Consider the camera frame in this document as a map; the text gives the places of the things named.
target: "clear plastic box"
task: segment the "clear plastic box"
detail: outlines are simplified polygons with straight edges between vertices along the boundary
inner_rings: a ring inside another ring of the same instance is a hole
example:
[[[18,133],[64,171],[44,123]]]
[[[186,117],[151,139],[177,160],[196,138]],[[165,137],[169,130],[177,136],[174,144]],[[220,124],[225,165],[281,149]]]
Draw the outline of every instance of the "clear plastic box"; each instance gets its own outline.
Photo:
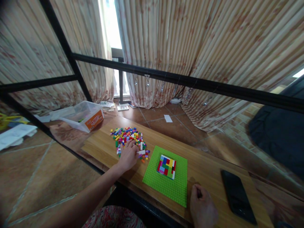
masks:
[[[60,117],[72,128],[91,132],[104,119],[104,113],[100,104],[82,101],[73,107],[75,113]]]

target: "yellow lego brick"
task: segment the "yellow lego brick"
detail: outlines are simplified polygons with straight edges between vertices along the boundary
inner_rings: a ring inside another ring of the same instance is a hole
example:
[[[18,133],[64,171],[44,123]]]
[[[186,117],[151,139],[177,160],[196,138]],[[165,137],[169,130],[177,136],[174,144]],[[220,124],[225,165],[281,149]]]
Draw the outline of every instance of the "yellow lego brick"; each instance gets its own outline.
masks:
[[[173,160],[172,160],[172,159],[170,159],[170,162],[169,162],[169,167],[171,167],[171,168],[172,168],[172,165],[173,165]]]

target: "hand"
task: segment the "hand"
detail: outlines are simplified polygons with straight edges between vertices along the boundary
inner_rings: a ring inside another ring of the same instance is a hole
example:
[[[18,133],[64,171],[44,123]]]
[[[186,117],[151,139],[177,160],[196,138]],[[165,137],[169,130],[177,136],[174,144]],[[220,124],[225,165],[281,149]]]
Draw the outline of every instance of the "hand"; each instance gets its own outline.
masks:
[[[211,228],[219,218],[209,192],[198,184],[192,186],[190,211],[195,228]]]
[[[135,140],[129,140],[124,147],[122,144],[120,145],[121,156],[118,161],[118,166],[123,172],[131,169],[136,164],[138,159],[136,152],[138,152],[139,149],[135,143]]]

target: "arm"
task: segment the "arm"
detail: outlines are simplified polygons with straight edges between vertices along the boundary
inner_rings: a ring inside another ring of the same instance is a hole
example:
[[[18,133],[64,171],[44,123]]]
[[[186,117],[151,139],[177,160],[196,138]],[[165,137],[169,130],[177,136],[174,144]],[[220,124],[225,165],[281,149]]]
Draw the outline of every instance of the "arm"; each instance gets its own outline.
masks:
[[[121,148],[122,152],[118,163],[77,194],[42,227],[82,227],[115,181],[136,164],[138,147],[135,142],[128,141],[125,148]]]

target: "tiled floor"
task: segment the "tiled floor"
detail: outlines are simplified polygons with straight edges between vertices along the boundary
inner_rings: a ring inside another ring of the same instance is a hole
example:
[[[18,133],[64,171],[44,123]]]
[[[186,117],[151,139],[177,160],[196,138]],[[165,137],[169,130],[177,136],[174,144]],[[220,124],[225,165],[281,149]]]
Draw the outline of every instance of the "tiled floor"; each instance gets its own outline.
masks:
[[[215,130],[207,134],[197,129],[180,105],[167,104],[163,108],[149,110],[130,108],[121,112],[116,109],[112,114],[140,123],[196,147],[200,153],[209,153],[262,177],[269,174],[269,167],[261,159],[223,132]],[[170,115],[173,123],[167,123],[164,114]],[[25,139],[23,144],[1,151],[0,170],[0,206],[9,227],[38,227],[99,177],[41,131]]]

